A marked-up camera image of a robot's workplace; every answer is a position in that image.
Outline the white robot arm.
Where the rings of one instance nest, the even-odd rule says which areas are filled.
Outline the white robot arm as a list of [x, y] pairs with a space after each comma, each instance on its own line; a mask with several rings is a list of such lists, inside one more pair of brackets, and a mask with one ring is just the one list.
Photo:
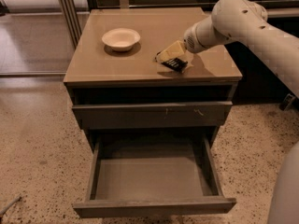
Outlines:
[[[186, 52], [199, 53], [240, 42], [299, 98], [299, 38], [267, 22], [264, 7], [249, 0], [219, 0], [211, 14], [160, 51], [155, 61], [175, 71], [187, 65]], [[299, 143], [285, 157], [274, 187], [267, 224], [299, 224]]]

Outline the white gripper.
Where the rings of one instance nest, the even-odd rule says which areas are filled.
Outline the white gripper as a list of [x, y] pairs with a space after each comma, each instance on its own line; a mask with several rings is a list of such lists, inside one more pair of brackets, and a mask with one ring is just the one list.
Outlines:
[[158, 52], [155, 56], [155, 60], [158, 63], [163, 63], [184, 55], [186, 50], [190, 53], [199, 53], [205, 51], [206, 47], [204, 47], [198, 40], [196, 26], [197, 24], [186, 30], [183, 36], [184, 43], [177, 40], [166, 49]]

